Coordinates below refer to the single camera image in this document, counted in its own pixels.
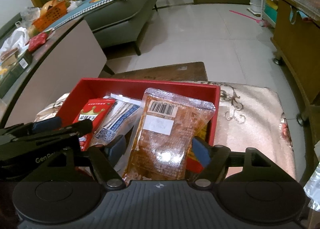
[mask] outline red box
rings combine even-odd
[[[220,87],[217,85],[163,82],[126,79],[82,78],[63,103],[57,116],[62,119],[62,125],[71,125],[82,107],[89,99],[103,98],[106,93],[122,94],[123,96],[141,100],[147,88],[161,89],[174,92],[186,97],[210,101],[216,107],[216,112],[208,125],[208,143],[213,145],[214,133],[217,125],[220,100]],[[202,166],[195,160],[187,160],[187,169],[200,173]]]

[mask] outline blue blanket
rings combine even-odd
[[[58,19],[56,22],[51,24],[47,29],[49,28],[58,28],[65,23],[69,22],[72,19],[75,19],[87,12],[90,12],[91,10],[107,5],[108,3],[112,2],[114,0],[85,0],[80,6],[78,6],[76,9],[72,10],[71,12],[67,13],[60,19]]]

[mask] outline crown logo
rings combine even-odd
[[[96,108],[96,106],[93,106],[92,109],[88,112],[84,112],[83,109],[81,110],[80,114],[82,115],[98,115],[100,114],[101,112],[105,111],[105,109],[102,109],[101,111],[99,112],[94,112],[94,109]]]

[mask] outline orange basket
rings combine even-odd
[[[61,1],[56,6],[50,8],[43,16],[39,17],[32,24],[39,32],[45,30],[49,25],[67,14],[66,1]]]

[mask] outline red snack package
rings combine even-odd
[[[84,105],[73,123],[89,119],[92,121],[92,132],[79,138],[81,151],[86,151],[94,132],[98,129],[101,122],[111,110],[116,100],[114,99],[91,99]]]
[[[29,41],[29,52],[36,51],[40,46],[44,45],[47,41],[48,34],[47,33],[41,33],[37,36],[34,36]]]

